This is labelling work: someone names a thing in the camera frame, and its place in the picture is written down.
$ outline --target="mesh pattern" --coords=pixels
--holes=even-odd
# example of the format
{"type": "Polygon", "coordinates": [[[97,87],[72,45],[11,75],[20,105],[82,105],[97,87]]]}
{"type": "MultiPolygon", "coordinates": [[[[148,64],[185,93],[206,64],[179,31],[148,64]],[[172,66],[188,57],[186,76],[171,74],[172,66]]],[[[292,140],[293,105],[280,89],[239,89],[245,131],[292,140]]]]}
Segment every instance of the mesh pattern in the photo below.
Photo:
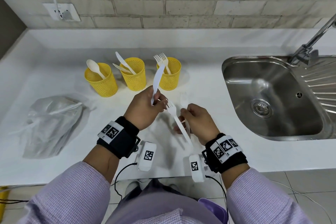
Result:
{"type": "Polygon", "coordinates": [[[179,83],[181,63],[177,59],[171,57],[168,57],[168,61],[168,68],[171,74],[167,74],[166,69],[163,71],[163,75],[159,84],[163,90],[173,90],[179,83]]]}
{"type": "Polygon", "coordinates": [[[146,86],[145,63],[139,58],[127,58],[126,63],[136,72],[136,74],[125,73],[121,71],[127,87],[133,91],[139,91],[146,86]]]}
{"type": "Polygon", "coordinates": [[[100,96],[105,98],[113,96],[118,90],[118,85],[113,73],[111,72],[111,68],[105,63],[98,63],[98,65],[100,72],[106,77],[106,79],[102,80],[99,74],[92,72],[89,68],[87,68],[84,72],[85,79],[100,96]]]}

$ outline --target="plastic cutlery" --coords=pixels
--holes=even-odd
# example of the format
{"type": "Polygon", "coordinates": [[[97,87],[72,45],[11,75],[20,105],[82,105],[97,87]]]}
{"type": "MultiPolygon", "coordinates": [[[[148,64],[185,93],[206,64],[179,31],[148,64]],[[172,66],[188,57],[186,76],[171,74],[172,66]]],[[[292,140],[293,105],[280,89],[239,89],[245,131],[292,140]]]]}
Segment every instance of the plastic cutlery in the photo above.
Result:
{"type": "Polygon", "coordinates": [[[127,67],[132,74],[136,74],[136,72],[134,72],[134,70],[126,63],[126,61],[119,55],[118,52],[115,52],[115,55],[117,56],[117,59],[119,60],[119,62],[121,64],[123,64],[125,67],[127,67]]]}
{"type": "Polygon", "coordinates": [[[106,79],[106,77],[101,73],[101,71],[99,69],[99,65],[96,62],[94,62],[92,59],[88,59],[86,61],[86,65],[92,72],[99,74],[99,76],[103,80],[106,79]]]}
{"type": "Polygon", "coordinates": [[[124,69],[123,67],[118,66],[118,65],[116,65],[116,64],[114,64],[114,63],[113,63],[113,65],[114,65],[117,69],[119,69],[120,71],[123,71],[123,72],[125,72],[125,73],[130,73],[130,74],[131,74],[131,71],[129,71],[129,70],[124,69]]]}
{"type": "Polygon", "coordinates": [[[161,53],[159,55],[155,55],[154,56],[154,59],[156,60],[157,64],[160,66],[161,64],[164,64],[165,67],[166,67],[166,70],[167,70],[167,73],[168,74],[171,74],[169,68],[168,68],[168,63],[169,63],[169,60],[168,58],[166,57],[166,55],[164,53],[161,53]]]}
{"type": "Polygon", "coordinates": [[[187,140],[187,142],[190,145],[193,145],[192,141],[190,140],[190,137],[188,136],[185,128],[183,127],[181,121],[179,120],[179,118],[176,115],[176,106],[168,100],[168,104],[166,105],[167,111],[170,113],[170,115],[172,115],[174,117],[174,120],[176,122],[176,124],[178,125],[179,129],[181,130],[184,138],[187,140]]]}
{"type": "MultiPolygon", "coordinates": [[[[181,92],[180,93],[180,104],[182,106],[182,108],[187,109],[188,108],[188,104],[189,104],[189,100],[188,100],[188,96],[186,92],[181,92]]],[[[189,122],[187,120],[185,120],[185,127],[187,129],[187,134],[189,136],[189,138],[191,137],[191,131],[190,131],[190,125],[189,122]]]]}
{"type": "Polygon", "coordinates": [[[153,80],[153,96],[152,96],[152,99],[150,100],[150,102],[151,102],[152,105],[154,103],[154,95],[157,92],[158,87],[159,87],[159,83],[161,81],[163,70],[165,70],[165,66],[161,65],[159,67],[159,69],[156,71],[155,75],[154,75],[154,80],[153,80]]]}

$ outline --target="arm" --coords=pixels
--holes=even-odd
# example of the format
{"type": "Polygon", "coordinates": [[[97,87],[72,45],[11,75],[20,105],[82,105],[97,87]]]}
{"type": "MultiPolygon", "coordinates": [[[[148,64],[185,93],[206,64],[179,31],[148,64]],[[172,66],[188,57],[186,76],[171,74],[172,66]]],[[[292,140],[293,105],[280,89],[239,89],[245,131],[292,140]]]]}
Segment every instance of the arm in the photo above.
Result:
{"type": "MultiPolygon", "coordinates": [[[[137,132],[153,123],[167,104],[158,91],[151,105],[153,87],[135,95],[124,114],[137,132]]],[[[110,201],[110,184],[119,158],[96,145],[82,162],[68,168],[43,187],[26,205],[20,224],[100,224],[110,201]]]]}
{"type": "MultiPolygon", "coordinates": [[[[207,110],[198,105],[190,104],[181,114],[180,120],[189,122],[204,146],[220,133],[207,110]]],[[[291,197],[247,163],[231,167],[221,176],[227,189],[227,207],[236,224],[312,223],[291,197]]]]}

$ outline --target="chrome faucet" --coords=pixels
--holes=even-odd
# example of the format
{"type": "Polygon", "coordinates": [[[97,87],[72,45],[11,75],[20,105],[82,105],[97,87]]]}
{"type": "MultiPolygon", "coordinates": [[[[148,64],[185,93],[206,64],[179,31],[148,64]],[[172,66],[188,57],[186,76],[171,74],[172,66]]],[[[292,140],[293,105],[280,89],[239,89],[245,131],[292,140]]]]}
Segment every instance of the chrome faucet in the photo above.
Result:
{"type": "Polygon", "coordinates": [[[299,61],[306,65],[313,65],[319,58],[319,50],[313,50],[313,45],[333,26],[336,28],[336,14],[317,32],[316,35],[307,44],[303,44],[297,51],[288,59],[291,65],[297,65],[299,61]]]}

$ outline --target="person's left hand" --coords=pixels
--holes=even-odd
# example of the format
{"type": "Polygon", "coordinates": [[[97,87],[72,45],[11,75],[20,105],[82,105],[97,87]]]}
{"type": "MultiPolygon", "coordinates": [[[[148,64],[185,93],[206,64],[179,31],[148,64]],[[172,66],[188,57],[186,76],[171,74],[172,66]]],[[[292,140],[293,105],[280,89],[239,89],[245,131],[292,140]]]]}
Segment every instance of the person's left hand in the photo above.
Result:
{"type": "Polygon", "coordinates": [[[151,105],[153,95],[153,86],[136,94],[128,106],[124,117],[131,122],[139,130],[148,128],[153,123],[159,112],[163,112],[166,108],[168,100],[157,90],[154,95],[154,103],[151,105]]]}

